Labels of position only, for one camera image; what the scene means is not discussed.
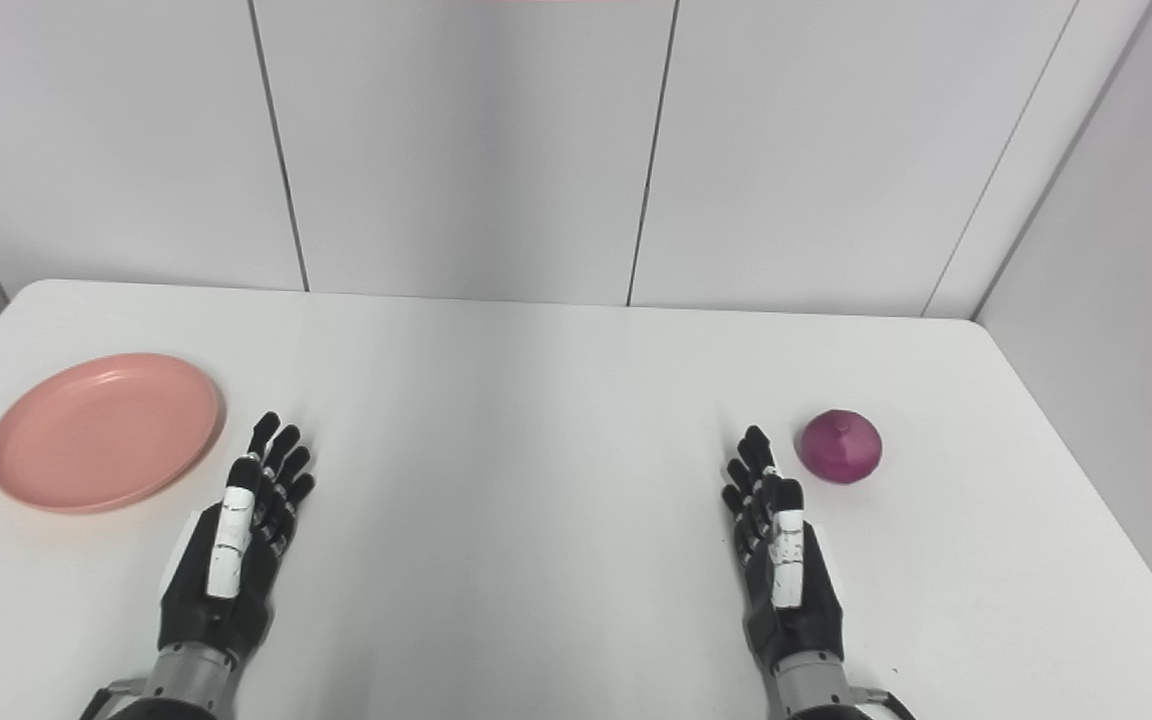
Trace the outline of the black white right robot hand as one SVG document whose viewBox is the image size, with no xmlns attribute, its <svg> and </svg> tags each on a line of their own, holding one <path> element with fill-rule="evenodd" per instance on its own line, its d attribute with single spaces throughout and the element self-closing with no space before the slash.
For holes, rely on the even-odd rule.
<svg viewBox="0 0 1152 720">
<path fill-rule="evenodd" d="M 765 670 L 797 653 L 844 659 L 844 612 L 806 520 L 803 486 L 776 468 L 763 429 L 750 425 L 736 450 L 721 498 L 748 598 L 751 652 Z"/>
</svg>

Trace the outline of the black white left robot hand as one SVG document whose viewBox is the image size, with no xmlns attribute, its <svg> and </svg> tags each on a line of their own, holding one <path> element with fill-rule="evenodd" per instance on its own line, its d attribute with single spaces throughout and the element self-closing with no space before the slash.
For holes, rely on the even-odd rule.
<svg viewBox="0 0 1152 720">
<path fill-rule="evenodd" d="M 242 664 L 273 620 L 273 585 L 306 497 L 311 452 L 297 425 L 274 411 L 256 420 L 218 502 L 189 521 L 160 598 L 157 647 L 210 647 Z"/>
</svg>

